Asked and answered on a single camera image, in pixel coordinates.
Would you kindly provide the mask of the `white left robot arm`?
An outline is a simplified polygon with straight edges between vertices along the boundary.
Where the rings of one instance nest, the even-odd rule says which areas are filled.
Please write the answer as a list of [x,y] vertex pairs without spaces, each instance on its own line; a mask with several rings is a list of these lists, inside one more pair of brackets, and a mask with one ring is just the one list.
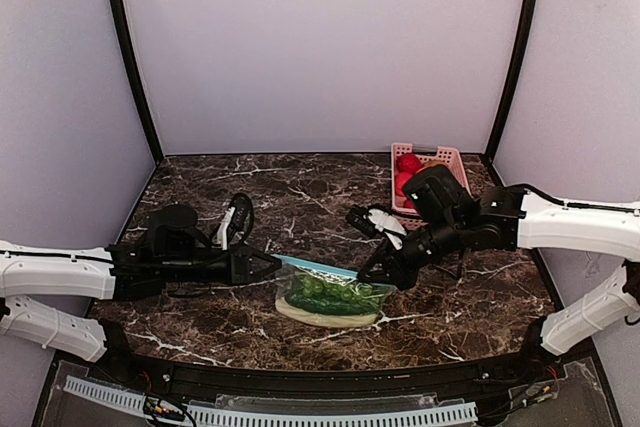
[[170,283],[244,286],[277,272],[282,262],[247,244],[255,213],[236,195],[219,227],[205,234],[197,212],[174,204],[152,212],[133,243],[56,250],[2,242],[1,332],[96,363],[124,353],[123,328],[76,317],[38,302],[40,296],[80,296],[128,302],[162,293]]

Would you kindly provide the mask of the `black left frame post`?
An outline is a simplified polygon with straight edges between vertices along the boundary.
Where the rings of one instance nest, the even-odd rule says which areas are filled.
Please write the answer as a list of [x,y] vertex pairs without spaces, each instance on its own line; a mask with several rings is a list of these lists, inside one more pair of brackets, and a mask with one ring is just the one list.
[[125,68],[137,117],[142,127],[154,164],[159,165],[164,160],[165,155],[152,119],[151,110],[143,86],[142,76],[136,59],[133,40],[129,28],[125,1],[109,0],[109,5],[120,49],[120,55]]

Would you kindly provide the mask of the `red pepper toy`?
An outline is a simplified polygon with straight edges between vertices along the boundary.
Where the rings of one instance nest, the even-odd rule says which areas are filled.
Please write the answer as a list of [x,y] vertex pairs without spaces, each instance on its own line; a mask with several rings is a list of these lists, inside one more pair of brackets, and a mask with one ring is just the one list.
[[396,158],[395,166],[399,173],[414,175],[423,168],[423,163],[417,155],[405,153]]

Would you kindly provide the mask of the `pink plastic basket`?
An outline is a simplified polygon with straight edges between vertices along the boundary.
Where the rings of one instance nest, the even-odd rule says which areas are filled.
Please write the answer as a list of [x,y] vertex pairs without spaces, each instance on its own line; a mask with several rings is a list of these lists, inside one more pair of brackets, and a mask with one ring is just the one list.
[[414,200],[412,195],[406,196],[404,190],[403,197],[396,196],[394,193],[394,177],[398,173],[395,166],[395,160],[398,156],[405,153],[413,153],[417,155],[423,164],[431,159],[441,160],[448,164],[447,167],[437,166],[428,169],[422,168],[407,182],[411,187],[416,187],[419,180],[431,180],[439,174],[444,179],[453,179],[453,184],[458,184],[461,188],[466,190],[468,196],[471,196],[471,189],[467,180],[461,154],[457,149],[441,146],[429,148],[412,143],[393,143],[391,145],[391,213],[407,231],[414,231],[419,227],[424,226],[425,221],[415,208],[406,209],[403,207],[403,203],[406,198],[408,198],[412,203]]

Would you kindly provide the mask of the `black frame post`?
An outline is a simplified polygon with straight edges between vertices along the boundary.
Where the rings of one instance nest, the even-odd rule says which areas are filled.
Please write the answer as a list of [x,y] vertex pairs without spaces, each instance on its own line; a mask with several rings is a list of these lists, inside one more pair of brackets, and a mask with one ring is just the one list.
[[537,0],[522,0],[521,3],[509,65],[506,71],[496,115],[494,117],[489,139],[484,151],[484,157],[490,165],[492,165],[496,159],[496,155],[506,129],[509,114],[511,112],[513,99],[527,51],[536,3]]
[[143,86],[142,76],[136,59],[133,40],[129,28],[125,1],[109,0],[109,5],[120,49],[120,55],[125,68],[137,117],[142,127],[154,164],[159,165],[164,160],[165,155],[152,119],[151,110]]

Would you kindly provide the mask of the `clear zip top bag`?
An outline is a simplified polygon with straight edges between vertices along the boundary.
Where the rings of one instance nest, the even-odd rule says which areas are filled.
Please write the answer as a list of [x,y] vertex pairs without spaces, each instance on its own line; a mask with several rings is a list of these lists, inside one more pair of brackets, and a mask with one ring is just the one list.
[[275,308],[297,322],[328,329],[374,324],[395,288],[357,279],[354,271],[281,255]]

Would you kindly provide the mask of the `brown potato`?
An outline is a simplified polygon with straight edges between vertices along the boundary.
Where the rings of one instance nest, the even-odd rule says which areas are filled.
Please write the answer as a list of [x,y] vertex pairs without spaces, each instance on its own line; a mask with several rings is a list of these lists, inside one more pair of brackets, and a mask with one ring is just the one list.
[[423,165],[422,168],[423,169],[428,169],[428,168],[433,168],[433,167],[437,167],[437,166],[444,166],[447,167],[448,164],[446,162],[443,162],[441,160],[437,160],[437,159],[431,159],[426,161]]

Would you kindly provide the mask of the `black front frame rail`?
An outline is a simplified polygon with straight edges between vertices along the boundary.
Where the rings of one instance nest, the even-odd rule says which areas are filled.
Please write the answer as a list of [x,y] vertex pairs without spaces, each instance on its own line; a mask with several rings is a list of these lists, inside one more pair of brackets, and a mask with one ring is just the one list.
[[99,378],[186,399],[222,394],[355,399],[434,392],[440,398],[492,399],[512,387],[550,380],[561,370],[552,357],[519,352],[498,357],[408,369],[287,372],[213,367],[136,355],[116,332],[116,347],[90,367]]

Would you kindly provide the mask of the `black right frame post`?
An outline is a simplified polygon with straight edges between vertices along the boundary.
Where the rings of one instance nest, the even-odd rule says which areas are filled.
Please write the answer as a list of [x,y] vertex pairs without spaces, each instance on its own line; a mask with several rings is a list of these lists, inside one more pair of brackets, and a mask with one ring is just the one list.
[[536,3],[537,0],[522,0],[521,3],[509,65],[506,71],[496,115],[494,117],[489,139],[484,151],[484,157],[490,165],[492,165],[496,159],[496,155],[506,129],[509,114],[511,112],[513,99],[527,51]]

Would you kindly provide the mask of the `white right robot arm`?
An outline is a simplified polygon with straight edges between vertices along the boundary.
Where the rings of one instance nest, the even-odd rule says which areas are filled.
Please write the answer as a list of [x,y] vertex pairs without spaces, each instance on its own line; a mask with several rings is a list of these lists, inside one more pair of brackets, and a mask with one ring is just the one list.
[[365,283],[415,286],[421,268],[465,251],[558,248],[622,258],[601,285],[563,310],[534,321],[523,351],[560,356],[639,310],[639,205],[554,198],[518,184],[494,187],[474,199],[449,169],[428,167],[403,192],[423,226],[408,232],[389,212],[354,206],[348,222],[383,242],[357,278]]

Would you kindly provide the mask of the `green cucumber toy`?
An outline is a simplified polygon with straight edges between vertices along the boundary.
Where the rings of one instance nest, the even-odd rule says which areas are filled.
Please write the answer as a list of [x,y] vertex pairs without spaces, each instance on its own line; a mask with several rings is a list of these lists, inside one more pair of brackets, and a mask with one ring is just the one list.
[[292,307],[323,315],[365,315],[377,313],[386,298],[384,296],[353,297],[349,300],[334,297],[305,297],[300,293],[289,293],[284,300]]

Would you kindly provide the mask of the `green grapes toy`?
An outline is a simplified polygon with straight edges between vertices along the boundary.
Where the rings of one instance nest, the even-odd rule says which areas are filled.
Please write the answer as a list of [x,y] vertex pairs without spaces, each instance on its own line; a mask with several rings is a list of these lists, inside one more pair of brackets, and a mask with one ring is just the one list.
[[305,297],[334,297],[349,300],[353,297],[372,297],[374,287],[353,278],[320,276],[310,273],[296,275],[301,294]]

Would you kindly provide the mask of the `red apple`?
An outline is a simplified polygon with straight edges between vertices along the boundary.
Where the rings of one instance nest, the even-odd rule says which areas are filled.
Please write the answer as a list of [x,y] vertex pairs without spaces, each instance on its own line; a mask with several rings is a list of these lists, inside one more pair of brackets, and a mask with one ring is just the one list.
[[403,187],[413,177],[410,172],[398,172],[394,177],[394,193],[396,196],[403,197]]

